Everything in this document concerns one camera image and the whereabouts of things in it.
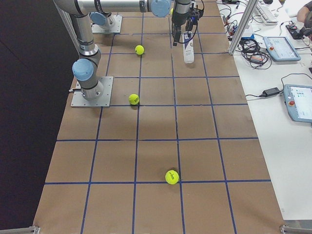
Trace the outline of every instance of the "person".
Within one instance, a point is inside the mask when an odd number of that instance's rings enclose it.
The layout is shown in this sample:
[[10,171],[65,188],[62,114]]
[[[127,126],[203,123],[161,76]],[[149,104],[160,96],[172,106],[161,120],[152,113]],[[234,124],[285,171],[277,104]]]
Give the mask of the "person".
[[312,11],[312,1],[305,4],[297,14],[297,21],[304,23],[308,14]]

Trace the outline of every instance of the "tennis ball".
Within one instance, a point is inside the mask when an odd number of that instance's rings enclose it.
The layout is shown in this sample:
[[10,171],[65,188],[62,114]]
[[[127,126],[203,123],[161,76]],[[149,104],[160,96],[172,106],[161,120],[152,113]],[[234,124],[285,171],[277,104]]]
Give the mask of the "tennis ball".
[[140,98],[138,97],[137,94],[131,94],[129,96],[129,103],[131,105],[137,105],[140,102]]
[[167,171],[165,179],[168,184],[176,184],[179,181],[179,174],[174,170]]
[[144,53],[144,47],[142,45],[137,45],[135,51],[137,55],[142,55]]

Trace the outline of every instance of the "blue joint cap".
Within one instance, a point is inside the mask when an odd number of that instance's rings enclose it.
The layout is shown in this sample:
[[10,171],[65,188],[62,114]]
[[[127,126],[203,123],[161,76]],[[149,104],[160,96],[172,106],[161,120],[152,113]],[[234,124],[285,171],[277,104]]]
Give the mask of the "blue joint cap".
[[73,73],[78,81],[86,81],[93,75],[94,67],[92,63],[85,59],[78,59],[73,64]]
[[152,0],[152,13],[157,17],[165,17],[170,12],[171,0]]
[[106,23],[106,17],[99,12],[92,12],[90,18],[97,25],[104,25]]

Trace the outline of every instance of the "metal base plate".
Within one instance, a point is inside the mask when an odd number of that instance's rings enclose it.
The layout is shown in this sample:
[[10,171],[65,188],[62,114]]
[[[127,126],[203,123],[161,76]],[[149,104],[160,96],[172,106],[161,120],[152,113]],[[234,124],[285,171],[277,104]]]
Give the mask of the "metal base plate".
[[[102,95],[94,100],[88,101],[86,100],[80,91],[74,92],[74,96],[72,99],[72,107],[109,107],[111,103],[112,96],[112,88],[113,88],[113,77],[99,77],[99,82],[101,82],[104,86],[104,90]],[[76,88],[80,89],[80,85],[77,82]]]
[[101,28],[97,24],[92,25],[92,33],[93,34],[112,34],[112,33],[120,33],[121,31],[121,22],[122,22],[122,16],[115,16],[112,17],[115,18],[115,24],[113,27],[111,27],[109,30],[105,30],[104,28]]

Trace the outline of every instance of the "white keyboard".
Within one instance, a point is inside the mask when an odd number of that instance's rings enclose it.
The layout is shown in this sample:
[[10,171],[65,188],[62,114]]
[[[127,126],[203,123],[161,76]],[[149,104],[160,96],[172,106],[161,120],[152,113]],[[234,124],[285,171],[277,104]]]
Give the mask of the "white keyboard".
[[261,16],[265,25],[277,25],[278,20],[269,10],[266,4],[258,3],[255,7],[255,12]]

